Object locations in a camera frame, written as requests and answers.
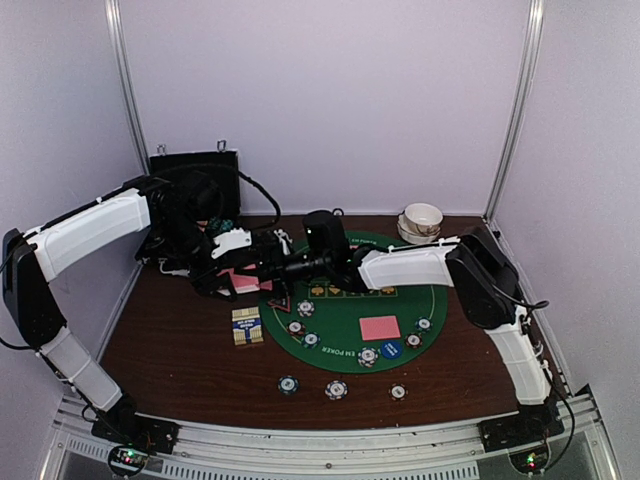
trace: stacked bowl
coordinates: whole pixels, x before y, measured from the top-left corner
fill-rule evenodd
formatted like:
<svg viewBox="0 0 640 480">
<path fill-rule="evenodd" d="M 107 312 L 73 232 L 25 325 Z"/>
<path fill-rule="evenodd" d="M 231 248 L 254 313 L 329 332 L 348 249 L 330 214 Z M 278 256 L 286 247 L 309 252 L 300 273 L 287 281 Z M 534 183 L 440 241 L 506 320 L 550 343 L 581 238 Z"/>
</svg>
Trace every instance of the stacked bowl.
<svg viewBox="0 0 640 480">
<path fill-rule="evenodd" d="M 431 243 L 440 235 L 442 212 L 428 203 L 412 203 L 398 216 L 398 234 L 413 245 Z"/>
</svg>

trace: poker mat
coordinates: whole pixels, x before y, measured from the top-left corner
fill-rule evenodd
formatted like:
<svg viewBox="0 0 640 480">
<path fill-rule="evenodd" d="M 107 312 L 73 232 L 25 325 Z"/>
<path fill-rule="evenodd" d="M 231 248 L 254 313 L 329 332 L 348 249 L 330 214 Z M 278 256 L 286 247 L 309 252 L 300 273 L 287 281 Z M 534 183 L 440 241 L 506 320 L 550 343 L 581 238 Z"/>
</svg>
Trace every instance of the poker mat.
<svg viewBox="0 0 640 480">
<path fill-rule="evenodd" d="M 352 246 L 373 243 L 381 247 L 406 245 L 400 240 L 368 232 L 347 232 Z M 306 242 L 294 245 L 296 251 L 307 249 Z M 300 302 L 313 303 L 311 316 L 301 316 Z M 260 302 L 262 323 L 275 341 L 294 357 L 317 368 L 339 373 L 375 373 L 398 367 L 424 353 L 442 331 L 447 317 L 447 291 L 440 285 L 404 286 L 350 293 L 335 288 L 326 279 L 318 279 L 310 284 L 298 283 L 291 298 L 289 313 L 268 306 L 268 299 Z M 401 336 L 393 339 L 364 341 L 360 319 L 369 317 L 395 316 Z M 419 332 L 416 326 L 420 318 L 428 318 L 431 328 Z M 312 348 L 304 346 L 304 336 L 289 333 L 288 325 L 297 321 L 304 325 L 305 333 L 315 333 L 318 342 Z M 409 348 L 406 336 L 419 333 L 422 344 Z M 396 358 L 386 358 L 381 348 L 389 352 L 386 341 L 401 346 Z M 358 353 L 363 347 L 375 349 L 379 355 L 372 367 L 361 366 Z"/>
</svg>

